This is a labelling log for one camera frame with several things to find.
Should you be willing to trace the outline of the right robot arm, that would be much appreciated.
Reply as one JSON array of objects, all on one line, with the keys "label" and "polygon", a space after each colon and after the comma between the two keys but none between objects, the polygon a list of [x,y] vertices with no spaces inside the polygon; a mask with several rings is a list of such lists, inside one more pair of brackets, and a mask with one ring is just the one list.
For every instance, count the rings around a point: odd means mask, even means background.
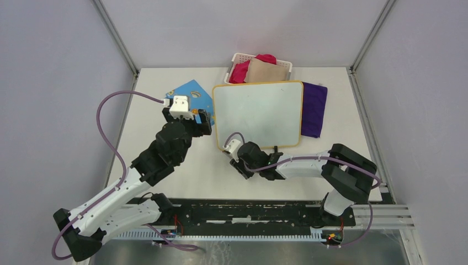
[{"label": "right robot arm", "polygon": [[223,148],[230,165],[245,179],[254,174],[269,181],[295,177],[322,178],[332,186],[319,209],[325,225],[335,224],[355,204],[369,201],[370,192],[381,184],[375,163],[343,144],[323,152],[294,156],[274,151],[267,154],[253,142],[231,140]]}]

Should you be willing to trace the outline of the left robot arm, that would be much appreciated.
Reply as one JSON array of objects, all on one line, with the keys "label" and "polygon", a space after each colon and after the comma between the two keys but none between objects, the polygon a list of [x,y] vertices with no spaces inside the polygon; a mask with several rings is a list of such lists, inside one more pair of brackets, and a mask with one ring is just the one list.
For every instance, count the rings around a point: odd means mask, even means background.
[{"label": "left robot arm", "polygon": [[125,231],[153,222],[167,225],[172,221],[172,204],[162,193],[140,205],[122,208],[172,174],[184,162],[193,138],[212,133],[211,116],[204,109],[193,112],[169,107],[162,113],[166,124],[149,147],[124,168],[119,179],[80,206],[72,210],[60,208],[53,214],[60,231],[52,244],[54,259],[85,261]]}]

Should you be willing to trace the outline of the yellow framed whiteboard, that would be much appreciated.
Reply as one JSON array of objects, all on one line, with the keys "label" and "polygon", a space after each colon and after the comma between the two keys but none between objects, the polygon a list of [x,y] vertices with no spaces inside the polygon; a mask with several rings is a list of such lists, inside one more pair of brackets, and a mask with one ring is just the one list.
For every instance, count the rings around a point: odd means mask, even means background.
[{"label": "yellow framed whiteboard", "polygon": [[234,132],[261,148],[297,146],[303,91],[301,81],[215,86],[212,101],[218,148]]}]

